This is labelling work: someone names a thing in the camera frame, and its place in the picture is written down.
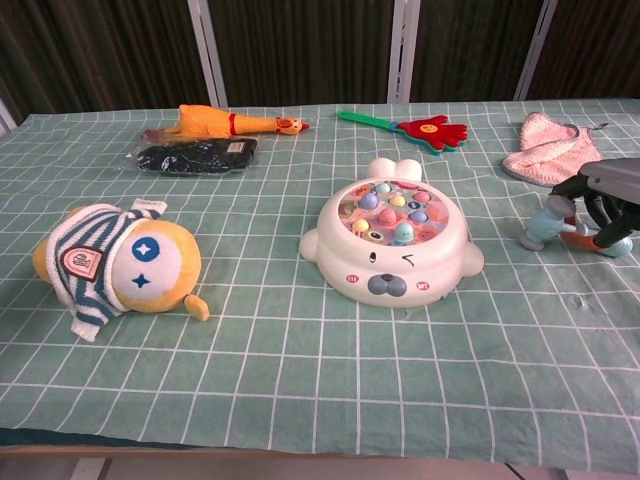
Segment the white partition post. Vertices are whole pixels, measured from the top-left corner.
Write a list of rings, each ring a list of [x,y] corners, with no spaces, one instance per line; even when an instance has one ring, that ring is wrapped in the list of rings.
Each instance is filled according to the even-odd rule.
[[[557,4],[558,0],[542,1],[538,19],[529,44],[529,49],[515,89],[515,101],[524,101],[527,98]]]
[[[228,98],[208,0],[187,0],[209,103],[227,108]]]
[[[16,128],[17,124],[13,116],[9,112],[4,101],[0,98],[0,137],[10,133]]]
[[[410,101],[421,0],[394,0],[387,103]]]

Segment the white seal whack-a-mole toy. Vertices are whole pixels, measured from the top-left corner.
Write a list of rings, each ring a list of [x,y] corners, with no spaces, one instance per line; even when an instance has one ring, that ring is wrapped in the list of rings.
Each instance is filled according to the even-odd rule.
[[[436,302],[484,267],[460,208],[413,159],[371,161],[323,205],[299,252],[339,293],[385,308]]]

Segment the green checked tablecloth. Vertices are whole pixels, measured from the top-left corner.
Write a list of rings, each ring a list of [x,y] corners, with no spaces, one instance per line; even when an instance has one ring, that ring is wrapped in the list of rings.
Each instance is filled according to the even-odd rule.
[[[222,177],[136,172],[126,154],[174,110],[32,115],[0,138],[0,447],[94,443],[448,457],[640,473],[640,237],[609,259],[517,236],[543,190],[505,175],[524,117],[594,128],[606,157],[640,156],[640,100],[366,105],[446,114],[462,150],[432,156],[289,108],[311,129],[259,139]],[[328,287],[298,256],[326,199],[374,157],[413,158],[467,216],[481,274],[443,301],[388,310]],[[35,274],[36,245],[72,208],[167,203],[203,255],[206,323],[127,315],[92,343]]]

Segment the black gloves in plastic bag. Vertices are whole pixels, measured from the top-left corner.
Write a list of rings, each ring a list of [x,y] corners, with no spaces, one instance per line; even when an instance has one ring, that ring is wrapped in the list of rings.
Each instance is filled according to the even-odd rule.
[[[158,175],[218,176],[246,170],[257,146],[251,138],[143,142],[126,153],[118,167]]]

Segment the pink towel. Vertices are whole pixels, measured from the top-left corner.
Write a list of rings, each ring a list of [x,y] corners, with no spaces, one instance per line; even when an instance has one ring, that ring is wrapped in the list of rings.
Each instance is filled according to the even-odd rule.
[[[506,156],[502,170],[521,181],[553,187],[576,175],[585,163],[602,159],[592,134],[606,126],[581,127],[531,113],[520,130],[520,150]]]

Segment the red hand clapper toy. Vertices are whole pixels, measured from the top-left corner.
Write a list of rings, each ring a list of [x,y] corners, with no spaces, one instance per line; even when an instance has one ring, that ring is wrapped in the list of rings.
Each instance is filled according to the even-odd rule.
[[[452,124],[446,115],[412,121],[391,121],[351,111],[338,111],[342,120],[371,126],[403,136],[408,141],[425,148],[433,155],[456,151],[468,138],[465,124]]]

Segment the yellow rubber chicken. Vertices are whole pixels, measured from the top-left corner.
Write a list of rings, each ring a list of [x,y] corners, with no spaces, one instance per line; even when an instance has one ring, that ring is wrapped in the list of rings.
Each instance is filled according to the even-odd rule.
[[[225,111],[213,106],[179,106],[179,120],[173,127],[149,129],[142,139],[152,143],[228,139],[248,134],[279,133],[297,135],[310,125],[300,118],[257,117]]]

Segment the blue toy hammer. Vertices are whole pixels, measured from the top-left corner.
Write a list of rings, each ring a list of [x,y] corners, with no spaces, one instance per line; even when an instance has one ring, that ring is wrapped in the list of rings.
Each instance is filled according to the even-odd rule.
[[[548,240],[561,237],[569,246],[608,257],[621,257],[631,252],[633,243],[629,238],[617,240],[608,247],[597,246],[597,231],[578,222],[575,215],[573,200],[560,195],[549,195],[545,206],[531,218],[518,240],[524,248],[531,251],[541,251]]]

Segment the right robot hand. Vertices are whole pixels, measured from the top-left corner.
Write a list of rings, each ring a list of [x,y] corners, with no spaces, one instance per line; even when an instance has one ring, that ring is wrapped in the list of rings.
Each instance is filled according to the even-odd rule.
[[[555,185],[551,194],[562,199],[561,218],[574,228],[560,234],[567,244],[609,257],[631,252],[630,236],[640,231],[640,158],[587,162]],[[597,231],[577,221],[577,198],[583,200]]]

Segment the yellow plush in striped sweater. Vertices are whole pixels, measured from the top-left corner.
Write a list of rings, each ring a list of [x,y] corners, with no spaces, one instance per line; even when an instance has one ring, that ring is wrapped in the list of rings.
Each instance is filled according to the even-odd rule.
[[[195,237],[166,221],[163,201],[129,209],[93,204],[72,210],[37,247],[32,264],[71,312],[71,330],[92,342],[126,312],[163,313],[184,306],[205,321],[194,294],[202,261]]]

